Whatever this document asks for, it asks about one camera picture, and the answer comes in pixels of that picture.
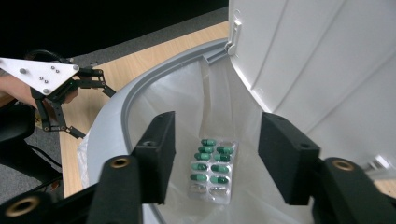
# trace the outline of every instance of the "white lid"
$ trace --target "white lid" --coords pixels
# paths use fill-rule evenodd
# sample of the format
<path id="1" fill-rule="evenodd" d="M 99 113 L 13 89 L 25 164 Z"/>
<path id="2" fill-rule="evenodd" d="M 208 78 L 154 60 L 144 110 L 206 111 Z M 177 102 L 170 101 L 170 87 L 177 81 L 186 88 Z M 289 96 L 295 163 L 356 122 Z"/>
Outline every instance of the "white lid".
<path id="1" fill-rule="evenodd" d="M 234 0 L 229 10 L 233 66 L 265 111 L 325 158 L 396 158 L 395 2 Z"/>

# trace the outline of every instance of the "wooden surface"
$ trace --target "wooden surface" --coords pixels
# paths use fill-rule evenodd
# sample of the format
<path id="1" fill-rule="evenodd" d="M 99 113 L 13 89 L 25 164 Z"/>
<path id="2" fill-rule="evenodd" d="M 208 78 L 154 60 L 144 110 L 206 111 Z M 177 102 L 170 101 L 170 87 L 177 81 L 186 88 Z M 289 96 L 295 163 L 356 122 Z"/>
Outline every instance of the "wooden surface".
<path id="1" fill-rule="evenodd" d="M 228 22 L 223 22 L 112 62 L 101 64 L 97 68 L 104 70 L 108 86 L 118 91 L 135 77 L 158 63 L 162 63 L 187 49 L 211 40 L 227 37 L 227 35 Z M 63 106 L 67 124 L 73 125 L 86 133 L 107 100 L 108 97 L 101 91 L 80 90 L 78 97 L 72 103 Z M 77 156 L 77 148 L 81 141 L 81 139 L 75 139 L 67 133 L 60 134 L 65 196 L 70 196 L 82 189 Z M 375 184 L 385 194 L 396 197 L 396 180 L 376 181 Z"/>

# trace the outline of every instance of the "person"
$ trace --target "person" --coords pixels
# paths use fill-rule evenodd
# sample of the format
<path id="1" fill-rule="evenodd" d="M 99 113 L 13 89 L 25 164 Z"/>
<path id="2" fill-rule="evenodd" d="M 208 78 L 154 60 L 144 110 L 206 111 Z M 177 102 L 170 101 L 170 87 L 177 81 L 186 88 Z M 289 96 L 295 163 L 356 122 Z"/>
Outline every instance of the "person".
<path id="1" fill-rule="evenodd" d="M 64 102 L 70 103 L 77 95 L 78 91 L 70 92 L 65 97 Z M 8 105 L 13 105 L 15 101 L 37 109 L 35 99 L 31 95 L 30 86 L 0 69 L 0 123 L 7 122 L 7 113 L 12 113 L 7 109 Z M 46 101 L 43 101 L 43 103 L 46 108 L 50 108 L 50 104 Z M 31 148 L 26 147 L 11 147 L 2 144 L 0 146 L 0 164 L 29 175 L 43 184 L 52 181 L 57 176 L 62 176 Z M 49 190 L 56 190 L 60 187 L 60 184 L 60 181 L 50 183 Z"/>

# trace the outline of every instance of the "medicine blister strip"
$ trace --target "medicine blister strip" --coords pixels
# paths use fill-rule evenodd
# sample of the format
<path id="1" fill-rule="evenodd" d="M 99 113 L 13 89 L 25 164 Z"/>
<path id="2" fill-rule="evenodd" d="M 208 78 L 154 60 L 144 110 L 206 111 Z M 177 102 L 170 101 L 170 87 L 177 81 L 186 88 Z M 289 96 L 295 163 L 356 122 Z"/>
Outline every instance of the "medicine blister strip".
<path id="1" fill-rule="evenodd" d="M 234 140 L 202 139 L 191 161 L 190 198 L 230 203 L 237 149 L 238 143 Z"/>

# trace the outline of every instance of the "white bin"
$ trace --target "white bin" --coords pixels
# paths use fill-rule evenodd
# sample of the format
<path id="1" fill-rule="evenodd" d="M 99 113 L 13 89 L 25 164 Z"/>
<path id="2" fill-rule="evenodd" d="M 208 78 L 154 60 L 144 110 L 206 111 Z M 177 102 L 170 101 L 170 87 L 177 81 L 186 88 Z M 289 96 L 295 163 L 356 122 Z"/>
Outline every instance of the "white bin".
<path id="1" fill-rule="evenodd" d="M 152 68 L 103 107 L 85 140 L 85 181 L 130 154 L 156 115 L 176 111 L 165 205 L 145 206 L 147 223 L 312 223 L 309 206 L 284 204 L 258 156 L 262 111 L 290 120 L 322 159 L 396 158 L 396 2 L 238 0 L 229 13 L 229 40 Z M 240 144 L 229 205 L 187 196 L 190 161 L 208 136 Z"/>

